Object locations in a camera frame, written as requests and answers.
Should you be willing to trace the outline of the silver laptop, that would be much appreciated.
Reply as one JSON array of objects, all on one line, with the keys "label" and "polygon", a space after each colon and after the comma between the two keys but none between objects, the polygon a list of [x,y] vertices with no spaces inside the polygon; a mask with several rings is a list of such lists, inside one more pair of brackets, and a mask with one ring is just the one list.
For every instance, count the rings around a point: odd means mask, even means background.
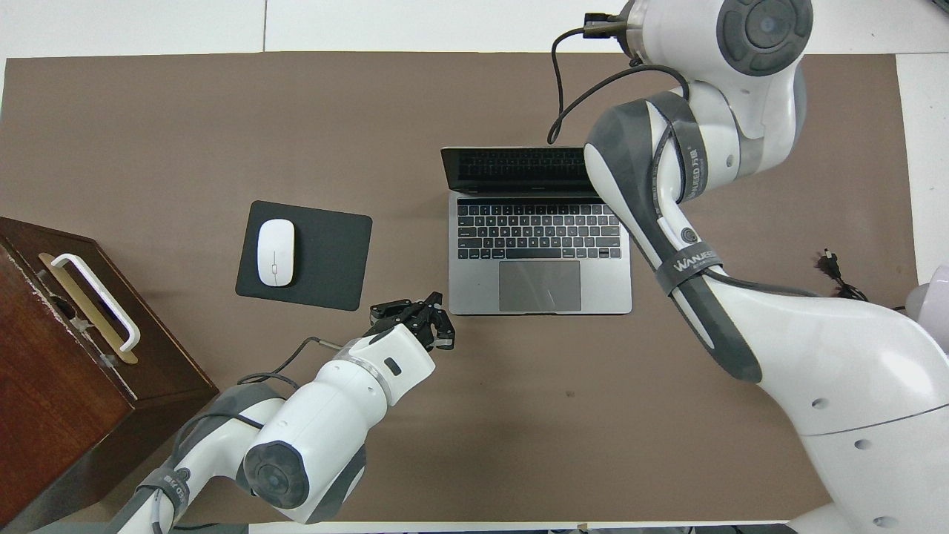
[{"label": "silver laptop", "polygon": [[627,314],[631,242],[582,148],[442,148],[449,310]]}]

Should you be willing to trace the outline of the white desk lamp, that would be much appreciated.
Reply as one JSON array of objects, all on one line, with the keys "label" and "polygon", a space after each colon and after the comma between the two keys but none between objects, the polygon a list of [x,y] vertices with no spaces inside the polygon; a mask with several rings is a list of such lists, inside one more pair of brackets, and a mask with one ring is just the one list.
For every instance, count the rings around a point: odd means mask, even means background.
[{"label": "white desk lamp", "polygon": [[949,264],[938,267],[929,283],[912,290],[905,312],[949,355]]}]

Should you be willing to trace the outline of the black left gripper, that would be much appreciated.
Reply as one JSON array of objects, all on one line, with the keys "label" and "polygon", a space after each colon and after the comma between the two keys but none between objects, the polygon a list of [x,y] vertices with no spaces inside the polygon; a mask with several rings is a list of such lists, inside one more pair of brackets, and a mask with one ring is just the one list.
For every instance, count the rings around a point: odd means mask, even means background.
[{"label": "black left gripper", "polygon": [[394,300],[373,305],[370,308],[370,321],[397,317],[406,325],[417,341],[431,351],[453,349],[455,330],[448,312],[441,308],[442,294],[433,291],[423,301]]}]

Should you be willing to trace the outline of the brown wooden box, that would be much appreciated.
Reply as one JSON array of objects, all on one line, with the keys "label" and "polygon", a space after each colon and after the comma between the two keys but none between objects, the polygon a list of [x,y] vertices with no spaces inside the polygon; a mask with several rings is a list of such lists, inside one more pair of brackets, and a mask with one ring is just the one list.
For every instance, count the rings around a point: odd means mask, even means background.
[{"label": "brown wooden box", "polygon": [[[139,327],[138,363],[116,357],[41,253],[91,267]],[[95,504],[217,392],[94,240],[0,217],[0,534]]]}]

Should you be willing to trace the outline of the brown table mat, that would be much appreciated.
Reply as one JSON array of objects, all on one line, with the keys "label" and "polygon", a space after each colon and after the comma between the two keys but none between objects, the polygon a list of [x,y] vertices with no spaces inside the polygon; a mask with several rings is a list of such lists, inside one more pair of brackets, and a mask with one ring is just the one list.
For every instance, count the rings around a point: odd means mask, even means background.
[{"label": "brown table mat", "polygon": [[[731,276],[830,293],[830,248],[874,302],[916,286],[890,55],[804,59],[792,156],[684,204]],[[277,52],[7,61],[0,216],[98,241],[211,380],[376,302],[446,291],[444,146],[542,145],[535,53]],[[235,294],[255,200],[370,216],[362,306]],[[796,432],[730,378],[631,253],[634,310],[454,317],[453,351],[370,430],[341,521],[787,520],[828,501]]]}]

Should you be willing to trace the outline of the white computer mouse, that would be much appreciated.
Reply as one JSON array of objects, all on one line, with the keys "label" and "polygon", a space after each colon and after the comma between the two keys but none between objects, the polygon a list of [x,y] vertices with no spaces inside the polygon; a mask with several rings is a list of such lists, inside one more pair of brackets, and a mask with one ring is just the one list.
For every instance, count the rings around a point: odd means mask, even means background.
[{"label": "white computer mouse", "polygon": [[257,273],[265,286],[285,287],[294,280],[296,230],[286,219],[266,220],[257,235]]}]

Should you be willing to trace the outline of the black mouse pad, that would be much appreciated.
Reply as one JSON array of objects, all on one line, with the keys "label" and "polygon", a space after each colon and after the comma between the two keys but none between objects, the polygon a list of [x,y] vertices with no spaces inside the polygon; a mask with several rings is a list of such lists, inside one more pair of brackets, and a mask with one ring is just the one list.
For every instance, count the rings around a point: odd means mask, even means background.
[{"label": "black mouse pad", "polygon": [[[295,227],[294,278],[283,287],[261,281],[257,268],[260,227],[285,219]],[[255,200],[235,283],[235,293],[274,300],[355,311],[360,307],[371,239],[372,220],[365,215]]]}]

